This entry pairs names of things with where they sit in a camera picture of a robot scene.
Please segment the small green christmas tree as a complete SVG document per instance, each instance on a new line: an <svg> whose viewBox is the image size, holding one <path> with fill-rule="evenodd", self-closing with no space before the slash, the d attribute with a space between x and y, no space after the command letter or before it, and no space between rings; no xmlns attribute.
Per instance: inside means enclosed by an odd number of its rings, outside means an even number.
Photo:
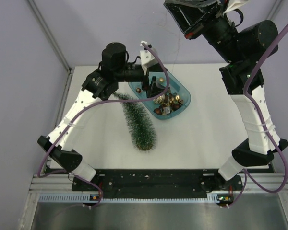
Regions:
<svg viewBox="0 0 288 230"><path fill-rule="evenodd" d="M142 152L152 150L157 143L157 134L148 112L140 102L126 93L116 92L114 97L121 101L126 125L135 148Z"/></svg>

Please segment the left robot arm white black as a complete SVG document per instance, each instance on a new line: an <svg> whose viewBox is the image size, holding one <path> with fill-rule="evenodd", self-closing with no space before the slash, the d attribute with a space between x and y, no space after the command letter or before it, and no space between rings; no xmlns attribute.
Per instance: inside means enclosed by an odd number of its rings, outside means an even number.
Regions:
<svg viewBox="0 0 288 230"><path fill-rule="evenodd" d="M38 169L38 177L43 178L43 165L51 157L60 167L56 173L70 173L80 177L83 185L94 190L99 186L96 170L89 165L83 156L74 150L74 145L82 130L95 113L95 107L114 103L110 96L117 91L120 82L140 82L142 90L147 92L143 101L158 97L152 93L153 83L149 80L150 68L164 72L169 79L168 71L158 57L156 50L148 42L142 41L140 64L129 62L129 54L122 43L112 42L102 51L102 60L96 70L90 73L60 123L46 136L40 136L38 144L46 152Z"/></svg>

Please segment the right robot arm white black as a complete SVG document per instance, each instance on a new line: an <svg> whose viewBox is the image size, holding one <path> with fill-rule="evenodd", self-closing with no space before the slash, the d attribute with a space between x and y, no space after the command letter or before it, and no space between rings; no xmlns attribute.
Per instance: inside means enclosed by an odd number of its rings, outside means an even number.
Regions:
<svg viewBox="0 0 288 230"><path fill-rule="evenodd" d="M232 178L248 167L266 166L281 153L288 141L279 137L265 101L264 78L260 62L278 50L278 30L270 20L261 21L242 31L227 14L241 18L244 0L167 0L169 11L188 40L203 36L226 61L220 68L227 93L236 104L247 139L238 145L218 169L214 182L224 190Z"/></svg>

